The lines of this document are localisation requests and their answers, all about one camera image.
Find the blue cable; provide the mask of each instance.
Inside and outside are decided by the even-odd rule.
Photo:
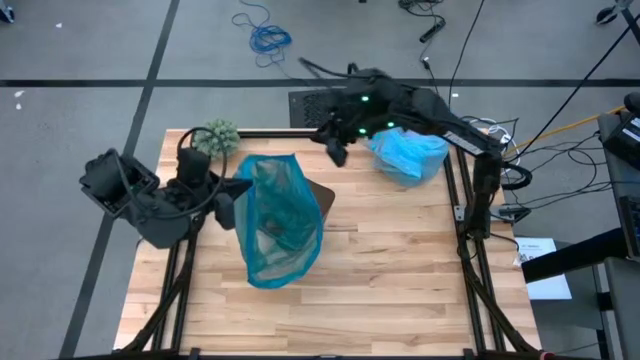
[[[273,64],[280,65],[285,60],[284,48],[291,45],[292,39],[288,32],[276,25],[266,25],[271,19],[271,12],[266,7],[259,4],[251,4],[244,0],[240,0],[240,3],[263,9],[267,13],[267,18],[256,25],[249,14],[242,12],[237,13],[231,17],[231,23],[235,26],[248,25],[251,27],[251,37],[249,38],[249,46],[256,55],[256,66],[259,68],[266,68]],[[245,22],[237,22],[238,17],[246,17]],[[260,57],[269,57],[269,62],[266,64],[260,64],[258,61]]]

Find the black floor stripe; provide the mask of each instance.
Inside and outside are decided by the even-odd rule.
[[[431,79],[405,78],[398,81],[414,86],[433,86]],[[580,79],[457,79],[456,87],[534,87],[574,88]],[[450,79],[436,79],[438,86],[449,87]],[[344,86],[344,79],[149,79],[149,80],[0,80],[0,88],[272,88]],[[591,79],[583,87],[640,87],[640,79]]]
[[[634,16],[631,14],[629,9],[622,10],[622,16],[624,16],[624,20],[627,22],[629,27],[631,27],[633,37],[636,38],[638,45],[640,45],[640,27],[638,27],[638,23],[635,21]]]
[[[136,113],[133,117],[123,154],[132,155],[138,142],[142,123],[144,122],[144,117],[147,113],[149,101],[151,100],[151,95],[153,93],[153,80],[158,77],[162,57],[164,56],[164,52],[167,48],[169,35],[171,34],[171,28],[173,27],[173,21],[175,20],[176,13],[178,11],[178,5],[180,5],[180,0],[171,0],[171,3],[169,4],[169,10],[167,11],[167,15],[162,26],[162,32],[160,33],[160,38],[158,39],[158,44],[156,45],[156,50],[153,54],[151,66],[149,67],[149,72],[147,74],[147,81],[144,82],[144,88],[142,89],[138,108],[136,109]],[[98,231],[96,242],[89,259],[89,265],[87,266],[87,271],[85,272],[82,286],[80,287],[80,294],[78,295],[78,300],[76,301],[76,305],[73,309],[73,314],[69,321],[69,327],[67,328],[67,333],[64,337],[62,348],[60,349],[60,358],[71,358],[76,352],[78,341],[82,334],[82,328],[89,311],[89,305],[91,304],[91,298],[93,297],[93,292],[98,281],[98,274],[102,267],[102,260],[104,259],[104,254],[109,243],[109,237],[113,228],[113,221],[114,220],[108,215],[104,215],[102,218],[100,230]]]
[[[144,87],[147,80],[0,80],[0,87],[15,88],[91,88]]]

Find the teal plastic bag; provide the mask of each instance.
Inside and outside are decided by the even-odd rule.
[[[295,156],[249,155],[235,178],[253,187],[235,201],[249,283],[275,289],[307,273],[322,244],[322,212]]]
[[[449,152],[449,145],[441,138],[402,128],[375,134],[369,148],[375,153],[373,166],[406,187],[418,186],[436,176]]]

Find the succulent plant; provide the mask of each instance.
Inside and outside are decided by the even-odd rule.
[[[211,129],[216,136],[204,131],[198,131],[193,136],[193,147],[198,151],[211,156],[212,160],[222,157],[222,151],[231,156],[238,150],[240,135],[238,128],[230,121],[216,119],[205,125]]]

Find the wooden tabletop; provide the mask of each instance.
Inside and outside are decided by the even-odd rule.
[[[163,182],[175,176],[183,132],[167,131],[157,169]],[[335,191],[322,251],[298,282],[255,289],[247,283],[235,231],[223,231],[210,216],[198,239],[181,352],[461,355],[474,348],[444,171],[407,189],[374,170],[363,145],[348,150],[347,165],[337,168],[324,147],[308,139],[242,140],[227,176],[248,154],[295,153],[307,178]],[[219,173],[219,164],[212,168]],[[502,201],[499,193],[494,203]],[[492,232],[513,237],[507,224],[494,222]],[[513,265],[514,245],[492,238],[486,249],[500,307],[539,347],[524,278]],[[140,243],[114,348],[126,345],[157,306],[167,255]],[[492,348],[488,315],[481,310]]]

